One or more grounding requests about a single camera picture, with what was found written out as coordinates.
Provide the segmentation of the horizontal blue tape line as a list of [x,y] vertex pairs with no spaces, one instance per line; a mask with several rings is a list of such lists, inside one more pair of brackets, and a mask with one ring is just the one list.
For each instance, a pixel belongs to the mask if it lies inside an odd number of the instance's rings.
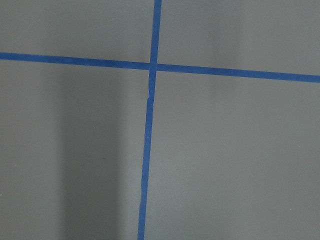
[[[151,67],[151,64],[147,62],[93,59],[93,58],[53,56],[53,55],[36,55],[36,54],[10,53],[10,52],[1,52],[0,59],[8,60],[8,61],[65,64],[65,65],[76,65],[76,66],[91,66],[91,67],[105,67],[105,68],[133,69],[133,70],[149,70]],[[189,65],[175,65],[175,64],[162,64],[162,63],[157,64],[156,70],[161,72],[172,72],[172,73],[216,75],[216,76],[228,76],[228,77],[306,82],[306,83],[320,82],[320,77],[318,75],[229,69],[229,68],[214,68],[214,67],[189,66]]]

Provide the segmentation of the vertical blue tape line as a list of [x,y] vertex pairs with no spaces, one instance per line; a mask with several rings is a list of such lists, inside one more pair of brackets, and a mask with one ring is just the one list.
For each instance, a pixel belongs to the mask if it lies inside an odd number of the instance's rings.
[[138,213],[137,239],[145,238],[146,212],[148,200],[148,183],[152,143],[153,111],[156,91],[156,78],[158,67],[159,35],[161,24],[162,1],[156,0],[153,6],[152,36],[150,46],[150,60],[148,72],[148,98],[146,101],[144,146],[141,168],[141,196]]

